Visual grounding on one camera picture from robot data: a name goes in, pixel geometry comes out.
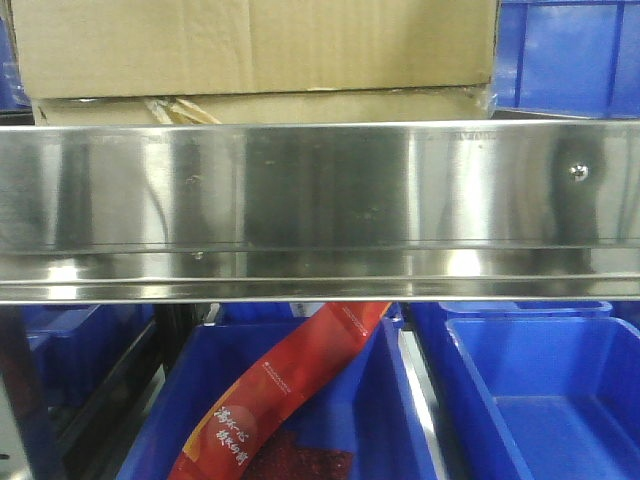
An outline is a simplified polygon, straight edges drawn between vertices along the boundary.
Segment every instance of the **red snack bag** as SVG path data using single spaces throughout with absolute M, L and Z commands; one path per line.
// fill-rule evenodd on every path
M 329 302 L 218 399 L 182 447 L 169 480 L 236 480 L 265 441 L 365 346 L 389 303 Z

